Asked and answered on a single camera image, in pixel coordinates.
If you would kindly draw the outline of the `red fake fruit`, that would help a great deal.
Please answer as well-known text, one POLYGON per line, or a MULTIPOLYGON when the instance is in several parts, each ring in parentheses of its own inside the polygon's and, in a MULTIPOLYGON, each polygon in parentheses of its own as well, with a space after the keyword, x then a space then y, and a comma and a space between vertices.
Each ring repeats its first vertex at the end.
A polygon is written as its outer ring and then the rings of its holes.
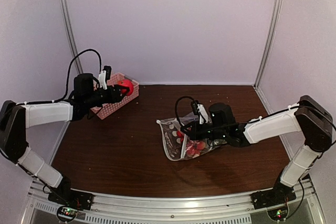
POLYGON ((118 81, 118 85, 121 86, 121 93, 123 95, 130 96, 134 91, 134 85, 128 79, 118 81))

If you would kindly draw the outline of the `red fake lychee bunch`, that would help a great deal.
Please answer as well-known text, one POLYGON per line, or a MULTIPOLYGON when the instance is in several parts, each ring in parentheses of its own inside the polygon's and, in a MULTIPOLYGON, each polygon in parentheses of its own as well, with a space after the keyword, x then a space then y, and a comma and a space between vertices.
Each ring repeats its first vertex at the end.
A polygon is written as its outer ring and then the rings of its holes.
POLYGON ((208 145, 204 140, 193 141, 181 131, 176 131, 176 142, 181 145, 181 159, 197 158, 208 151, 208 145))

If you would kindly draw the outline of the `clear zip top bag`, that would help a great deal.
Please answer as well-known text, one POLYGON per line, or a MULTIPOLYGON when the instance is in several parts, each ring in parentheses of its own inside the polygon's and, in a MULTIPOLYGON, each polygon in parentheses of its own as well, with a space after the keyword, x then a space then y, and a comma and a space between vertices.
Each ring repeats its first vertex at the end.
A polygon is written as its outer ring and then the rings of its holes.
POLYGON ((227 145, 224 140, 190 140, 180 131, 181 126, 176 118, 157 120, 156 123, 161 129, 164 152, 171 161, 194 159, 227 145))

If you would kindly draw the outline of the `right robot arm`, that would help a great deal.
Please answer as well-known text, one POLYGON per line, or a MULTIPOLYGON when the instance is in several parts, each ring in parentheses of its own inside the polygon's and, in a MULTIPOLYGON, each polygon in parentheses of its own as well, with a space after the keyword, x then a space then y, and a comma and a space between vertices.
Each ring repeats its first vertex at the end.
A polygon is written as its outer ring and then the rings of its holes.
POLYGON ((269 192, 269 199, 274 204, 287 198, 313 163, 335 144, 331 114, 308 95, 286 109, 248 122, 236 122, 231 107, 224 103, 212 104, 205 110, 202 104, 193 100, 191 106, 198 120, 190 123, 178 120, 180 130, 190 140, 208 140, 211 146, 248 147, 287 133, 301 132, 304 135, 304 143, 269 192))

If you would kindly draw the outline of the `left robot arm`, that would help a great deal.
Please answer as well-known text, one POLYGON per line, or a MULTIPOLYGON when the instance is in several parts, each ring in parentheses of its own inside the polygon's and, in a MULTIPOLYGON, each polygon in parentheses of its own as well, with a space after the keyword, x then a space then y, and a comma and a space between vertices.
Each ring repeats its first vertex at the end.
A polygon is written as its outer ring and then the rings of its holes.
POLYGON ((37 144, 29 140, 39 130, 59 127, 79 121, 92 108, 121 102, 134 90, 132 82, 125 80, 108 84, 107 72, 101 71, 98 78, 83 73, 74 78, 70 95, 59 100, 16 103, 7 100, 1 108, 1 152, 7 160, 40 180, 64 205, 71 205, 76 197, 70 180, 46 161, 46 154, 34 150, 37 144))

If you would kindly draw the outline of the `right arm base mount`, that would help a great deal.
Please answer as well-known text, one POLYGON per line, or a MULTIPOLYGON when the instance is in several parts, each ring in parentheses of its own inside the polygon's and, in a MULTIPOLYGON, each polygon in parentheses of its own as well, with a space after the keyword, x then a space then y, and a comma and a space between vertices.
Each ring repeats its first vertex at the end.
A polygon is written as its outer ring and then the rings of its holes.
POLYGON ((254 209, 266 208, 268 217, 276 222, 284 221, 289 216, 288 203, 295 199, 296 194, 292 190, 284 192, 273 188, 251 194, 254 209))

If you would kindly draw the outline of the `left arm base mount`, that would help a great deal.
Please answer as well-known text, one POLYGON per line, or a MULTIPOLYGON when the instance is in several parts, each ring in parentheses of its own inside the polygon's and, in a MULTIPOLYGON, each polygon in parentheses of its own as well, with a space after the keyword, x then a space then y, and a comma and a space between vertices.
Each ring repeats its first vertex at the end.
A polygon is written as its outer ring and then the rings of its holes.
POLYGON ((56 210, 58 220, 69 223, 74 221, 82 211, 91 209, 93 194, 71 190, 68 198, 50 193, 48 200, 59 204, 56 210))

